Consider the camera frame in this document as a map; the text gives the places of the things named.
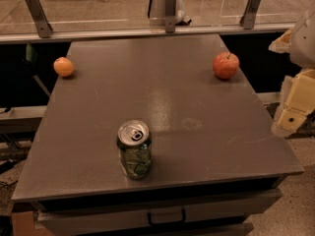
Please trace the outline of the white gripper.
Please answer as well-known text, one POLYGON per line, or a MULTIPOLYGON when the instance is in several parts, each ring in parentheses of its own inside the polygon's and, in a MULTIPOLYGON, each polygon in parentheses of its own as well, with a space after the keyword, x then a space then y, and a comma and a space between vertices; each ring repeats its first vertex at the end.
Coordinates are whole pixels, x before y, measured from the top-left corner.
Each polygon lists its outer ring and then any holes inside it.
MULTIPOLYGON (((288 29, 269 45, 275 53, 288 53, 302 68, 315 67, 315 6, 311 6, 293 30, 288 29)), ((315 110, 315 70, 302 69, 295 77, 285 76, 272 132, 279 137, 294 134, 315 110)))

